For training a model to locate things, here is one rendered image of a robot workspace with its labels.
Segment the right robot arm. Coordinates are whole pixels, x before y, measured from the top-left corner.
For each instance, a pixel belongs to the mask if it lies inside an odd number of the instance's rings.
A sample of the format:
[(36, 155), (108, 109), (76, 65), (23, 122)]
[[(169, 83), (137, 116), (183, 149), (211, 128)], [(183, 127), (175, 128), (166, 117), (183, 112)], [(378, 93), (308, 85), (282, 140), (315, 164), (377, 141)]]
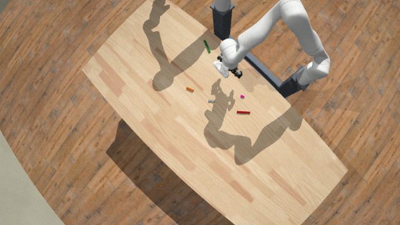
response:
[(215, 8), (218, 11), (227, 11), (231, 5), (231, 0), (214, 0)]

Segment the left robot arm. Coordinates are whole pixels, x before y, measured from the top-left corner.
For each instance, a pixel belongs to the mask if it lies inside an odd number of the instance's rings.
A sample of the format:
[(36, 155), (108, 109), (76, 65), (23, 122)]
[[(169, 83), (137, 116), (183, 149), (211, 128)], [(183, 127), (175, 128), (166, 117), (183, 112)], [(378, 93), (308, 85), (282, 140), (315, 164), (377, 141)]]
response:
[(303, 67), (296, 74), (299, 84), (307, 85), (317, 79), (328, 76), (330, 58), (325, 52), (317, 33), (312, 29), (308, 14), (300, 0), (280, 0), (255, 25), (244, 31), (237, 38), (225, 39), (220, 44), (222, 62), (214, 61), (214, 67), (224, 78), (229, 77), (228, 70), (237, 68), (246, 54), (261, 44), (274, 25), (283, 19), (286, 26), (296, 35), (303, 51), (314, 56), (313, 62)]

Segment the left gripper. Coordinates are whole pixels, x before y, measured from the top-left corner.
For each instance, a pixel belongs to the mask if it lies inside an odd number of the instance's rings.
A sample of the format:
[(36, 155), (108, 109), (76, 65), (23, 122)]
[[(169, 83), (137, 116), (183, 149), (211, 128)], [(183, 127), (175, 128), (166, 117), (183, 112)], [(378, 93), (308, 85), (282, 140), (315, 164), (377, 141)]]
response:
[[(217, 57), (217, 59), (220, 60), (220, 62), (222, 62), (222, 58), (223, 58), (222, 54), (220, 54)], [(240, 78), (243, 75), (242, 71), (238, 71), (238, 68), (235, 68), (235, 69), (232, 69), (229, 71), (231, 71), (234, 74), (234, 76), (236, 76), (237, 78)]]

